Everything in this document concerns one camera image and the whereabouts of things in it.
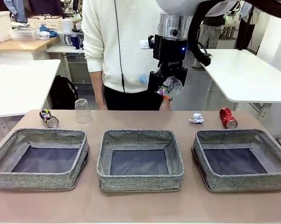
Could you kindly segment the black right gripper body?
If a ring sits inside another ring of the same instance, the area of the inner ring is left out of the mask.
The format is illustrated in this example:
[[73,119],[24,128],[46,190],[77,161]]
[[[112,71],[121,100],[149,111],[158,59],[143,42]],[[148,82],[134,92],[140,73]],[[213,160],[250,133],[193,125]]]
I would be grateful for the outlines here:
[[175,76],[183,67],[183,60],[187,53],[187,40],[160,39],[159,62],[162,74],[165,77]]

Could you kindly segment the person's right hand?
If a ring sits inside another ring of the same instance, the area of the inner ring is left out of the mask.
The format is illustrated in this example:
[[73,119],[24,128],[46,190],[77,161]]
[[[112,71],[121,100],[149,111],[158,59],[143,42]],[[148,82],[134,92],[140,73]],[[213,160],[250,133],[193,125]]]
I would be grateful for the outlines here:
[[99,110],[107,111],[108,108],[106,106],[105,100],[103,98],[96,98],[95,99],[96,105],[98,106]]

